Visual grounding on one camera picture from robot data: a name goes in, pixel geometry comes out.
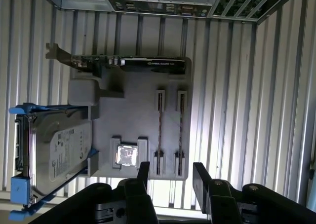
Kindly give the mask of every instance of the hard drive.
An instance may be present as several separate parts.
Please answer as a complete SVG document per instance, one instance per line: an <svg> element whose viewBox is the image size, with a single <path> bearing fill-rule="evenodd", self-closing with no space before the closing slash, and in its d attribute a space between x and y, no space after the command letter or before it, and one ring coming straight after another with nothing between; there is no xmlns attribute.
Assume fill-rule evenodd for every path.
<svg viewBox="0 0 316 224"><path fill-rule="evenodd" d="M57 191L87 166L92 124L87 107L10 109L16 115L16 170L11 201L30 206Z"/></svg>

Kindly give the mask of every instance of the screw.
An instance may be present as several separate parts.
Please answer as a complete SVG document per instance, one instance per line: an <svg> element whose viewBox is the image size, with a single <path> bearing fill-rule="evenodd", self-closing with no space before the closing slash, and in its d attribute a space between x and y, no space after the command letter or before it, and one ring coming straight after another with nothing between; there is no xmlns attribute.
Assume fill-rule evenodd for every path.
<svg viewBox="0 0 316 224"><path fill-rule="evenodd" d="M223 182L221 182L221 181L215 181L215 184L216 184L217 186L221 186L221 185L223 184Z"/></svg>
<svg viewBox="0 0 316 224"><path fill-rule="evenodd" d="M249 188L253 191L257 191L259 189L257 186L249 186Z"/></svg>

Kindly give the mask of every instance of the corrugated metal wall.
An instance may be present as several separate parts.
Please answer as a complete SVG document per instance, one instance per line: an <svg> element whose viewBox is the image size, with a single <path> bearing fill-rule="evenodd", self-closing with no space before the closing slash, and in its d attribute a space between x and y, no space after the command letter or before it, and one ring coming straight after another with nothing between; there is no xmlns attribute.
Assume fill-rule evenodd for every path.
<svg viewBox="0 0 316 224"><path fill-rule="evenodd" d="M314 129L316 0L291 0L258 28L246 23L58 11L46 0L0 0L0 183L10 191L15 126L9 107L64 104L70 70L45 59L45 43L74 54L187 56L194 95L190 166L240 189L260 183L304 203ZM79 178L59 196L93 182ZM192 176L155 181L160 214L199 209ZM199 216L172 211L172 215Z"/></svg>

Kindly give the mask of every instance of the hard drive label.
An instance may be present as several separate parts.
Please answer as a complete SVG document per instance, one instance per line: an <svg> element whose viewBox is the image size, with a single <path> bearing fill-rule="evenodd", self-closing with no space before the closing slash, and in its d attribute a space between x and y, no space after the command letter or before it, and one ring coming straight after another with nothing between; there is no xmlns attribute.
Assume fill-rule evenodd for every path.
<svg viewBox="0 0 316 224"><path fill-rule="evenodd" d="M49 179L65 176L87 159L90 149L90 123L56 132L50 142Z"/></svg>

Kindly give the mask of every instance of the metal side panel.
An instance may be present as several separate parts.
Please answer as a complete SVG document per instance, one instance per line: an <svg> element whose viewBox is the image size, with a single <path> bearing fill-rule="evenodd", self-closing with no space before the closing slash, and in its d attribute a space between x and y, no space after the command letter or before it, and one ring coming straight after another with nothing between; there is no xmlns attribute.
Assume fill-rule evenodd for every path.
<svg viewBox="0 0 316 224"><path fill-rule="evenodd" d="M314 159L315 8L316 0L291 0L254 27L59 11L46 0L0 0L0 198L8 198L15 174L16 128L9 107L65 104L69 76L78 74L44 58L45 43L56 42L74 54L177 54L192 59L190 176L184 182L151 182L158 214L205 217L192 190L194 161L236 188L258 182L305 204ZM120 179L77 178L58 195L71 196L97 181L116 186Z"/></svg>

